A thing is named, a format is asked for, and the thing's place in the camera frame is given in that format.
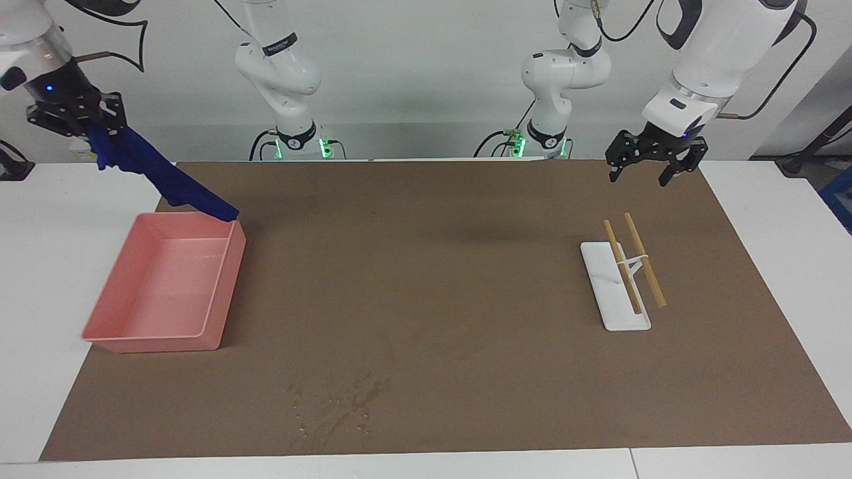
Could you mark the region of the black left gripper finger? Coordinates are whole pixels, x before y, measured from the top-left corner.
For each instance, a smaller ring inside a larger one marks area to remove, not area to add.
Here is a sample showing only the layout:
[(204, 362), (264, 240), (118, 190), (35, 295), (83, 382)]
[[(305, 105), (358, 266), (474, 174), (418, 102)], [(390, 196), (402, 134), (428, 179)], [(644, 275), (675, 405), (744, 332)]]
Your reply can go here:
[(658, 177), (658, 185), (666, 187), (672, 179), (684, 172), (694, 172), (706, 155), (708, 146), (704, 137), (697, 137), (685, 149), (663, 148), (663, 160), (668, 166)]
[(641, 162), (637, 136), (627, 130), (618, 131), (606, 149), (605, 159), (610, 168), (609, 181), (615, 183), (624, 169)]

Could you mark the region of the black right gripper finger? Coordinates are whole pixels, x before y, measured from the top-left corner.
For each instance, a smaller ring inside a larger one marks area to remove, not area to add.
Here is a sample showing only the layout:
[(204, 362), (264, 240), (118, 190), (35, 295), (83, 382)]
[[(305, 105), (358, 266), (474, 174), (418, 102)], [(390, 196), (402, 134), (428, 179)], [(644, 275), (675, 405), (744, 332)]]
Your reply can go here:
[(88, 93), (88, 137), (95, 132), (118, 134), (127, 128), (124, 98), (120, 92)]
[(85, 138), (81, 122), (66, 108), (55, 105), (30, 105), (25, 109), (27, 120), (40, 128), (64, 137)]

